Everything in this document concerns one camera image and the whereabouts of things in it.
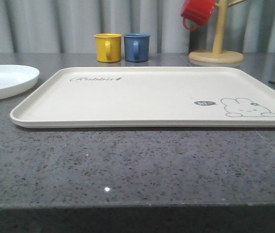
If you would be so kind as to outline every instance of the countertop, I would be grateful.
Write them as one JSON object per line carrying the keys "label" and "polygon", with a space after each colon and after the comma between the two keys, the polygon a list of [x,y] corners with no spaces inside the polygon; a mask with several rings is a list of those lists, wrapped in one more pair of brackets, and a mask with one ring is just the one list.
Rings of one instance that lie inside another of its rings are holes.
{"label": "countertop", "polygon": [[[10,111],[66,67],[197,66],[187,54],[100,63],[95,54],[0,54],[40,70],[0,100],[0,210],[275,205],[275,128],[25,129]],[[275,53],[235,66],[269,85]]]}

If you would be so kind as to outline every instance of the yellow mug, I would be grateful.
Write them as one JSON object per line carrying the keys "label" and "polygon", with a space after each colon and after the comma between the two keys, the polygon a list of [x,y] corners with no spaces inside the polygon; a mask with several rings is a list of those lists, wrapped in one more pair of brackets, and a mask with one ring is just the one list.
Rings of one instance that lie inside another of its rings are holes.
{"label": "yellow mug", "polygon": [[121,60],[121,34],[101,33],[94,35],[97,43],[99,62],[118,62]]}

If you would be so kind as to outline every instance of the mug stand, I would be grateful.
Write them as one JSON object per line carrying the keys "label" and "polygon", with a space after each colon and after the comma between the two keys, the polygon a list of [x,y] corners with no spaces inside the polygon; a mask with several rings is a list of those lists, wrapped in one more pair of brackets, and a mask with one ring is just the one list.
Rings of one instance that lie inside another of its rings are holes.
{"label": "mug stand", "polygon": [[189,54],[190,59],[208,63],[238,63],[244,60],[243,54],[222,49],[228,7],[234,6],[243,1],[246,0],[236,0],[230,4],[229,0],[219,0],[219,3],[216,3],[219,11],[213,49],[193,51]]}

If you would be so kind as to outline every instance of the plate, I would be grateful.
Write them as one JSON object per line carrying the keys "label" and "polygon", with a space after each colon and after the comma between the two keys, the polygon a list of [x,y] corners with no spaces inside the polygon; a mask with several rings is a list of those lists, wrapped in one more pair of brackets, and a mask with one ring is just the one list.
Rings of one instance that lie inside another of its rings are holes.
{"label": "plate", "polygon": [[275,127],[275,91],[227,67],[71,67],[10,117],[27,128]]}
{"label": "plate", "polygon": [[29,90],[37,83],[38,75],[34,67],[0,65],[0,100]]}

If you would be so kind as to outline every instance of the gray curtain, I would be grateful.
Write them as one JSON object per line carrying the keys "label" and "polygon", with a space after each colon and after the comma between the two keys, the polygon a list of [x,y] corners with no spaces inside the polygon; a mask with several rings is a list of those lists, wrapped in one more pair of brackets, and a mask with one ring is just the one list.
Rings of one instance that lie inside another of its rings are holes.
{"label": "gray curtain", "polygon": [[[211,49],[218,12],[190,32],[179,15],[183,3],[0,0],[0,52],[95,53],[94,34],[130,32],[151,34],[151,53]],[[229,8],[224,49],[275,52],[275,0],[247,0]]]}

